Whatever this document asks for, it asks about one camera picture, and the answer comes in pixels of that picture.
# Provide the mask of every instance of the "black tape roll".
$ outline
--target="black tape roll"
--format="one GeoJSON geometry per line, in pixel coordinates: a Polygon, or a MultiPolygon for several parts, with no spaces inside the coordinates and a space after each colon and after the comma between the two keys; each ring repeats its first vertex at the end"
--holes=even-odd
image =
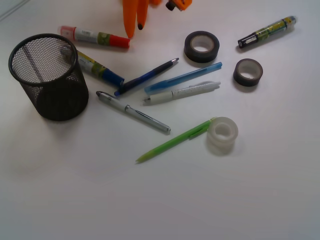
{"type": "Polygon", "coordinates": [[[184,42],[184,53],[196,63],[208,63],[213,61],[219,51],[218,38],[207,31],[195,31],[189,34],[184,42]],[[207,51],[198,51],[195,47],[205,47],[207,51]]]}
{"type": "Polygon", "coordinates": [[[245,87],[253,87],[257,85],[264,74],[264,70],[260,63],[256,60],[246,58],[240,60],[234,69],[234,80],[245,87]]]}

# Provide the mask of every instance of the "red cap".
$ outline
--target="red cap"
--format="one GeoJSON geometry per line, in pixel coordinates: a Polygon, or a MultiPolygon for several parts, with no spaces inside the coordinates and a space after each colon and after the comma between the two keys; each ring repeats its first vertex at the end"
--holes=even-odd
{"type": "Polygon", "coordinates": [[[130,47],[130,39],[110,34],[110,46],[128,49],[130,47]]]}

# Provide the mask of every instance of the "black mesh cup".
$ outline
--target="black mesh cup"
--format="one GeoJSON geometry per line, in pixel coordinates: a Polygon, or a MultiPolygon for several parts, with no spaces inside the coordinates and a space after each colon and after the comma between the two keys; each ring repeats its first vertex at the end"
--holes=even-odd
{"type": "Polygon", "coordinates": [[[87,106],[89,92],[76,47],[63,36],[46,33],[20,42],[10,55],[9,70],[46,119],[69,120],[87,106]]]}

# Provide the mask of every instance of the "label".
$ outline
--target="label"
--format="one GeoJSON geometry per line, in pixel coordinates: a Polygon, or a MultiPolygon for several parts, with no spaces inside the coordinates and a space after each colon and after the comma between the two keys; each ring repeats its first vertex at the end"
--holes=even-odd
{"type": "Polygon", "coordinates": [[[256,32],[259,41],[267,39],[269,36],[276,34],[280,31],[286,30],[286,24],[283,20],[277,21],[265,28],[260,29],[256,32]]]}
{"type": "Polygon", "coordinates": [[[106,68],[92,58],[78,51],[78,62],[82,69],[102,78],[106,68]]]}
{"type": "Polygon", "coordinates": [[[110,34],[107,34],[104,32],[99,32],[97,42],[99,45],[109,46],[110,45],[110,34]]]}
{"type": "Polygon", "coordinates": [[[98,33],[77,27],[74,32],[74,39],[80,42],[98,43],[98,33]]]}

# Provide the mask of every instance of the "pen clip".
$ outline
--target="pen clip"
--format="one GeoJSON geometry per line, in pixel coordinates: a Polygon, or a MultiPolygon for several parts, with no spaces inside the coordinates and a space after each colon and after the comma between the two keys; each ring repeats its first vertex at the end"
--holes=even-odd
{"type": "Polygon", "coordinates": [[[205,126],[204,128],[200,129],[199,131],[191,134],[191,135],[189,136],[189,140],[192,140],[192,139],[196,138],[197,136],[205,133],[206,131],[208,131],[208,128],[209,128],[208,126],[205,126]]]}

